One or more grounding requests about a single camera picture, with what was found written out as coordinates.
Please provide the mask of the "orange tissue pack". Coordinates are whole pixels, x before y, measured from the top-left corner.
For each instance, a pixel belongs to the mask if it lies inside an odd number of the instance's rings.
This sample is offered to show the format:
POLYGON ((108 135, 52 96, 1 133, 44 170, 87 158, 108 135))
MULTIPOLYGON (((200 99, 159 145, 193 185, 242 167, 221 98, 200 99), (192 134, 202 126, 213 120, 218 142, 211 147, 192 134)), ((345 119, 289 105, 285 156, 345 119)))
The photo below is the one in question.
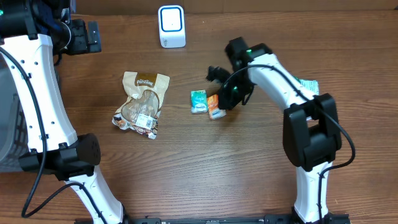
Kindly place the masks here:
POLYGON ((219 99, 217 94, 208 97, 207 103, 208 103, 208 114, 210 119, 215 120, 226 116, 226 110, 221 110, 218 107, 219 99))

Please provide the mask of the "teal tissue pack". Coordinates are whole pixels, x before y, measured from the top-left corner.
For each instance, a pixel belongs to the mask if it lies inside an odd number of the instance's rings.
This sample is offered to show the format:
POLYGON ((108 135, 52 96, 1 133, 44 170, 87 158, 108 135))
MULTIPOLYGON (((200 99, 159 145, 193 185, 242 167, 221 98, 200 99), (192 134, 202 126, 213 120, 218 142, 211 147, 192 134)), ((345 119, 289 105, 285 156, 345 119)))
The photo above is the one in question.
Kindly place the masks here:
POLYGON ((190 93, 190 97, 192 102, 192 113, 208 112, 207 95, 205 90, 193 90, 190 93))

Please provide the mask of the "teal wet wipes pack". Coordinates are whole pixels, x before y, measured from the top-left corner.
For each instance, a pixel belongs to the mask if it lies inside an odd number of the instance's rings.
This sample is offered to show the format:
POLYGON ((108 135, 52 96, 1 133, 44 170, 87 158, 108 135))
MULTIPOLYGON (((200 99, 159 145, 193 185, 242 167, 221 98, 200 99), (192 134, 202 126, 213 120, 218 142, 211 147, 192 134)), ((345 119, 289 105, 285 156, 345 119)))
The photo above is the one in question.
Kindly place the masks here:
POLYGON ((316 80, 304 80, 295 77, 295 79, 300 83, 300 89, 305 88, 308 91, 313 92, 315 95, 320 94, 319 84, 316 80))

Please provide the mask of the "beige dried mushroom bag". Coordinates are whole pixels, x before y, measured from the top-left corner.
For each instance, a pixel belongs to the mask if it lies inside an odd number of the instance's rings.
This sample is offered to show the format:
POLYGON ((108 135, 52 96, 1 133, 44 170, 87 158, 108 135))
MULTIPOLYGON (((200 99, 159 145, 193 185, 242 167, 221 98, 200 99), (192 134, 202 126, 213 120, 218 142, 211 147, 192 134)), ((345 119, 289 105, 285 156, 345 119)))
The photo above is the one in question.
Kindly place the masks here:
POLYGON ((131 129, 149 139, 155 139, 169 83, 170 77, 167 75, 125 72, 123 87, 127 100, 116 110, 112 123, 119 129, 131 129))

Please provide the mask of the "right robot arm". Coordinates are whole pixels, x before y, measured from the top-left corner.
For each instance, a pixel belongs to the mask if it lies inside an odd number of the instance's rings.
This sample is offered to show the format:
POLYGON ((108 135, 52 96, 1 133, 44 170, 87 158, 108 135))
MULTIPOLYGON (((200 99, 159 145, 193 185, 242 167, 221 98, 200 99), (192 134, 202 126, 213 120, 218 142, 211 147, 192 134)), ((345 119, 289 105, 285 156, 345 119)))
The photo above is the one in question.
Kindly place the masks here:
POLYGON ((326 205, 328 172, 341 135, 334 99, 305 88, 265 44, 248 47, 244 39, 230 40, 224 50, 233 67, 209 67, 207 80, 217 81, 218 107, 231 110, 245 105, 255 86, 261 88, 284 114, 282 144, 296 167, 297 198, 291 221, 333 223, 326 205))

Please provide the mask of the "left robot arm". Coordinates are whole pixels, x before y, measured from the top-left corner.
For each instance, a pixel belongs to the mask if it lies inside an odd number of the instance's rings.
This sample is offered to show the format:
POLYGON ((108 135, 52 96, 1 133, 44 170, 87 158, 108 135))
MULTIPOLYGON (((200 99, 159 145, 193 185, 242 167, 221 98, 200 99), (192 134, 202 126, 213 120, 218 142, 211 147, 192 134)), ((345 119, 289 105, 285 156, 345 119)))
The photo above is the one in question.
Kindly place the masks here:
POLYGON ((62 55, 101 51, 98 24, 72 19, 70 1, 1 2, 1 54, 12 74, 27 125, 21 168, 54 175, 73 189, 93 223, 129 223, 100 170, 93 134, 77 135, 64 108, 55 66, 62 55))

